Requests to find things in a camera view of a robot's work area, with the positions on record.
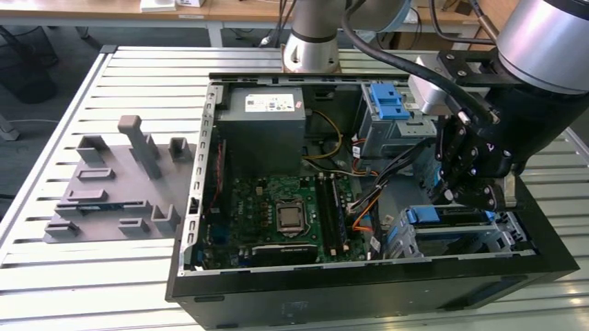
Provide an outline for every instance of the screw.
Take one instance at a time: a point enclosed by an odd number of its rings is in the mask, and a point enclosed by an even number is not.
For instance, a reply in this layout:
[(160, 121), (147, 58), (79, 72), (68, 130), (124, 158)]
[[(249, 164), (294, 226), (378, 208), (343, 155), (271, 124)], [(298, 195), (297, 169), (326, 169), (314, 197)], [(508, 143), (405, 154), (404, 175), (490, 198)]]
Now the screw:
[(465, 112), (458, 112), (458, 119), (461, 119), (465, 126), (470, 125), (470, 117)]
[(454, 198), (454, 195), (452, 194), (450, 190), (446, 190), (444, 192), (444, 197), (446, 198), (446, 200), (452, 200)]

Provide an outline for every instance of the black cable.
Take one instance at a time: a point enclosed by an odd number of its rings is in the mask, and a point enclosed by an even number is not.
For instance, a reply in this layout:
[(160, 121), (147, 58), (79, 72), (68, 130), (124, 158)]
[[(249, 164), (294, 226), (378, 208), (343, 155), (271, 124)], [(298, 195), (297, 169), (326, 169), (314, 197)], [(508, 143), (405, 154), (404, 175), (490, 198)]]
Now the black cable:
[(436, 13), (436, 7), (434, 7), (434, 0), (430, 0), (430, 15), (432, 15), (432, 25), (434, 26), (434, 31), (436, 34), (440, 36), (440, 38), (452, 41), (453, 43), (476, 43), (478, 45), (492, 45), (494, 46), (496, 43), (493, 42), (493, 40), (490, 39), (478, 39), (478, 38), (460, 38), (460, 37), (453, 37), (449, 34), (445, 34), (442, 32), (442, 29), (440, 28), (440, 23), (438, 23), (438, 16)]
[(470, 5), (472, 5), (473, 10), (476, 11), (477, 17), (484, 16), (485, 13), (482, 12), (481, 6), (478, 5), (478, 1), (470, 0)]
[[(417, 77), (433, 83), (438, 86), (444, 92), (450, 95), (457, 101), (460, 107), (462, 109), (468, 109), (476, 116), (477, 120), (482, 121), (482, 124), (492, 123), (493, 118), (490, 113), (485, 109), (485, 107), (477, 102), (477, 100), (472, 97), (472, 95), (448, 78), (445, 78), (441, 74), (434, 72), (432, 69), (421, 66), (413, 61), (404, 59), (382, 50), (374, 49), (354, 33), (354, 30), (350, 27), (350, 17), (361, 7), (361, 5), (366, 2), (366, 0), (358, 0), (355, 4), (346, 10), (346, 13), (342, 17), (342, 29), (345, 34), (351, 40), (354, 46), (373, 59), (392, 65), (393, 67), (414, 74)], [(453, 113), (457, 115), (460, 111), (452, 109)]]
[(416, 35), (413, 36), (413, 41), (412, 41), (412, 46), (409, 46), (409, 50), (413, 49), (413, 47), (416, 47), (417, 42), (420, 41), (420, 39), (422, 38), (422, 32), (424, 32), (424, 26), (422, 26), (422, 17), (420, 15), (420, 12), (416, 10), (416, 8), (410, 7), (410, 9), (416, 12), (417, 14), (417, 28), (416, 28)]
[(381, 171), (381, 173), (378, 174), (377, 179), (371, 184), (369, 193), (366, 193), (365, 196), (357, 200), (358, 202), (354, 203), (354, 208), (373, 198), (373, 196), (383, 189), (383, 186), (389, 183), (389, 178), (417, 160), (421, 153), (424, 152), (424, 149), (434, 142), (436, 138), (424, 139), (390, 161), (383, 171)]
[(274, 30), (273, 34), (273, 40), (274, 40), (274, 47), (278, 47), (277, 40), (279, 39), (279, 33), (281, 28), (283, 26), (283, 15), (285, 15), (285, 9), (286, 9), (286, 0), (279, 0), (279, 8), (278, 8), (278, 24), (277, 29)]
[(235, 29), (230, 29), (233, 34), (235, 35), (235, 40), (243, 40), (243, 36), (235, 31)]
[(297, 0), (293, 0), (291, 7), (289, 8), (289, 11), (286, 13), (283, 24), (282, 24), (279, 31), (278, 31), (278, 36), (277, 36), (277, 40), (274, 42), (274, 47), (278, 47), (278, 45), (279, 45), (279, 37), (283, 35), (285, 27), (286, 27), (286, 24), (289, 23), (289, 18), (291, 16), (293, 9), (295, 8), (295, 4), (297, 4)]
[(378, 44), (378, 47), (381, 47), (381, 49), (383, 50), (385, 47), (383, 47), (383, 45), (381, 43), (381, 38), (378, 38), (378, 34), (377, 34), (377, 44)]

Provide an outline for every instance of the motherboard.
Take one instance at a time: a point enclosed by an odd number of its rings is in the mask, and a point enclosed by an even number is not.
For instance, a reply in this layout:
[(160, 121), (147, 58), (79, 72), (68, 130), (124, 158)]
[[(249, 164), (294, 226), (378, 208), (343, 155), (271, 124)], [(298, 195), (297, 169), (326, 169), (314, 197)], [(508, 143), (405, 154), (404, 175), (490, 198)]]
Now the motherboard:
[(235, 179), (230, 222), (211, 225), (209, 267), (362, 261), (365, 239), (345, 216), (353, 200), (346, 176)]

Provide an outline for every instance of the white cord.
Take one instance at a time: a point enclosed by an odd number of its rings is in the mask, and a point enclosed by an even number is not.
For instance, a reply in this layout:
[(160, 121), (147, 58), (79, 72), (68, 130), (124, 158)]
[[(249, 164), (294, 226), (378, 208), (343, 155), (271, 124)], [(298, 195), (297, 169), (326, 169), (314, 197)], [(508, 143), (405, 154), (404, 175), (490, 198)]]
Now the white cord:
[(306, 159), (303, 159), (303, 161), (305, 161), (310, 166), (313, 166), (317, 170), (319, 170), (321, 172), (337, 172), (338, 174), (346, 174), (347, 176), (365, 177), (363, 174), (353, 174), (351, 172), (342, 171), (342, 170), (326, 170), (326, 169), (321, 169), (317, 165), (314, 165), (313, 163), (310, 163)]
[(59, 121), (56, 121), (54, 119), (15, 119), (12, 121), (8, 121), (8, 123), (15, 123), (15, 122), (48, 122), (48, 123), (59, 123)]

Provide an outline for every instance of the aluminum extrusion table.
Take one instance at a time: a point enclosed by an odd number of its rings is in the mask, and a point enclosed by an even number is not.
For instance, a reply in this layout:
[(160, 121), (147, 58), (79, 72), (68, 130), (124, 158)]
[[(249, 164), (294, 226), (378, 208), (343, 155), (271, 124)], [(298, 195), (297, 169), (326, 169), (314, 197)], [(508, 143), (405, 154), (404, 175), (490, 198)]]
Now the aluminum extrusion table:
[[(416, 59), (421, 52), (397, 54)], [(345, 72), (397, 72), (354, 50), (343, 50), (341, 58)], [(50, 245), (43, 229), (79, 162), (74, 148), (83, 134), (124, 143), (118, 120), (136, 114), (155, 143), (178, 136), (194, 143), (209, 73), (279, 70), (279, 52), (255, 48), (119, 47), (99, 55), (0, 223), (2, 330), (202, 330), (180, 307), (164, 301), (172, 239)], [(587, 150), (565, 132), (532, 157), (524, 174), (578, 272), (478, 310), (273, 330), (589, 330)]]

